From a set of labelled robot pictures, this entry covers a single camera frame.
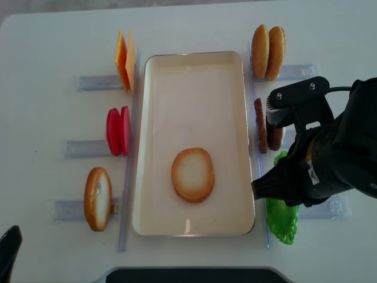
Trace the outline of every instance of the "bread slice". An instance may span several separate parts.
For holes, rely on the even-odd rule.
[[[187,202],[202,202],[214,185],[210,155],[199,147],[181,151],[171,167],[171,178],[181,198]]]
[[[93,231],[104,231],[111,212],[110,177],[102,167],[93,168],[84,195],[85,218]]]
[[[285,55],[285,33],[281,27],[274,27],[269,32],[270,52],[266,78],[274,81],[279,75]]]
[[[265,25],[260,25],[255,30],[252,41],[252,68],[256,78],[262,79],[266,75],[269,50],[269,30]]]

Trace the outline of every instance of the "black base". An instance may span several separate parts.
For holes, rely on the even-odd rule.
[[[267,269],[242,268],[156,268],[119,269],[106,277],[106,283],[288,283]]]

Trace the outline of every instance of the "black object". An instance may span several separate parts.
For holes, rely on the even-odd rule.
[[[243,268],[140,268],[119,269],[106,277],[106,283],[287,283],[268,269]]]
[[[287,157],[252,183],[256,199],[311,206],[353,188],[377,198],[377,78],[355,81],[334,119],[325,94],[348,89],[315,77],[271,92],[271,106],[287,112],[277,126],[294,124],[296,138]],[[320,126],[306,129],[316,121]]]
[[[22,236],[18,226],[13,226],[0,239],[0,283],[11,281],[11,274]]]

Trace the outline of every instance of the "black cable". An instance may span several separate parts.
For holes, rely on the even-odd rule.
[[[334,91],[351,91],[351,87],[331,87],[327,93],[333,93]]]

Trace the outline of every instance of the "clear plastic holder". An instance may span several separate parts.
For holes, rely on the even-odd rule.
[[[116,218],[120,214],[121,199],[112,199],[111,204],[110,218]],[[51,222],[85,221],[83,200],[49,200],[47,208],[48,218]]]
[[[137,159],[137,135],[135,134],[136,122],[137,122],[137,115],[138,115],[138,105],[140,101],[140,97],[143,97],[141,90],[143,90],[142,83],[143,81],[140,80],[142,77],[142,69],[141,69],[141,51],[139,48],[137,49],[137,60],[135,66],[135,89],[133,94],[132,100],[132,112],[131,112],[131,132],[130,137],[128,140],[128,157],[127,157],[127,165],[125,170],[125,181],[124,181],[124,190],[123,190],[123,205],[122,205],[122,214],[121,214],[121,222],[120,222],[120,230],[119,230],[119,239],[118,239],[118,252],[125,251],[125,244],[127,241],[127,233],[128,233],[128,207],[130,204],[129,196],[130,190],[132,185],[133,179],[133,169],[134,169],[134,160]]]
[[[137,120],[137,106],[140,99],[140,86],[142,81],[140,81],[140,62],[141,62],[141,51],[137,49],[137,61],[135,66],[135,89],[133,94],[132,110],[131,110],[131,131],[128,141],[128,156],[127,156],[127,167],[125,170],[125,181],[122,200],[119,199],[121,203],[121,222],[120,231],[118,239],[118,251],[125,251],[125,243],[127,241],[127,228],[128,228],[128,204],[129,204],[129,193],[131,189],[131,180],[133,178],[133,163],[136,156],[137,144],[135,135],[135,126]],[[122,89],[123,85],[117,75],[106,75],[106,76],[80,76],[77,78],[77,91],[96,91],[96,90],[117,90]],[[74,158],[88,158],[88,157],[112,157],[112,154],[108,148],[106,140],[66,140],[62,143],[62,155],[65,159]],[[55,201],[49,203],[50,215],[52,219],[62,220],[69,219],[79,219],[82,201]]]
[[[77,91],[95,91],[95,90],[121,90],[123,84],[118,75],[96,75],[75,77]]]
[[[254,122],[255,122],[255,129],[257,129],[256,124],[256,113],[254,108],[254,101],[256,99],[256,83],[263,83],[265,80],[258,80],[253,76],[252,73],[252,66],[251,66],[251,49],[250,43],[248,44],[248,54],[249,54],[249,89],[250,89],[250,103],[252,103],[251,107],[254,110]],[[306,80],[311,77],[315,77],[319,75],[319,69],[314,64],[298,64],[298,65],[283,65],[280,74],[277,78],[278,81],[294,81],[294,80]],[[287,150],[295,141],[296,131],[287,129],[286,134],[283,140],[283,144],[281,150]],[[258,170],[258,177],[262,177],[264,175],[264,167],[263,167],[263,158],[259,152],[258,144],[259,144],[259,137],[258,132],[255,131],[254,133],[254,143],[256,148],[256,159],[257,159],[257,170]],[[266,246],[267,249],[272,247],[271,241],[271,232],[267,225],[266,216],[266,203],[263,201],[263,218],[264,220],[264,227],[266,231]],[[331,196],[327,201],[321,203],[320,205],[312,206],[311,208],[306,208],[305,206],[301,206],[299,209],[299,219],[341,219],[341,218],[348,218],[351,217],[351,209],[349,205],[348,196],[346,194],[335,195]]]
[[[113,157],[106,140],[64,140],[62,156],[65,159]]]

